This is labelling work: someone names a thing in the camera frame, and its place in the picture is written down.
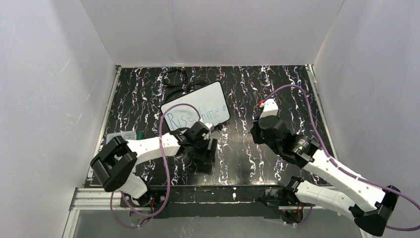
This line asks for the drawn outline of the white whiteboard black frame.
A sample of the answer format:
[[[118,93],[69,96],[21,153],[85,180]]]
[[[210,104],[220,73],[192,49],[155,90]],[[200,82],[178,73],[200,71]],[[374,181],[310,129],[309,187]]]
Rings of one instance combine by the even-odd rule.
[[[164,103],[160,109],[163,113],[167,112],[164,121],[171,131],[191,127],[199,119],[204,123],[219,125],[231,118],[225,92],[219,81]]]

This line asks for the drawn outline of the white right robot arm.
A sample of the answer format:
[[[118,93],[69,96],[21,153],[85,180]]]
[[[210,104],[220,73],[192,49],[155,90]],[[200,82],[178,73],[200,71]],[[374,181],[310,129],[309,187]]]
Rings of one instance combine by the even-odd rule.
[[[307,136],[292,134],[278,116],[266,116],[253,121],[250,130],[255,144],[267,145],[286,162],[313,173],[334,190],[314,185],[303,178],[291,177],[278,192],[300,203],[320,206],[352,219],[363,231],[380,237],[394,211],[398,195],[378,188],[338,169],[340,163],[329,159],[321,145]]]

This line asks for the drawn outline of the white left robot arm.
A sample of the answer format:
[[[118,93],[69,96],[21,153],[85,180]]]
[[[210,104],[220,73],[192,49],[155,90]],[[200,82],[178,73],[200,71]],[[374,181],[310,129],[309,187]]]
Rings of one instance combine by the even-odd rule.
[[[125,140],[118,135],[102,147],[91,160],[90,166],[106,192],[121,191],[139,199],[147,193],[148,188],[146,182],[135,175],[138,164],[163,155],[175,156],[181,149],[207,142],[213,128],[213,124],[200,120],[191,128],[182,127],[161,137]]]

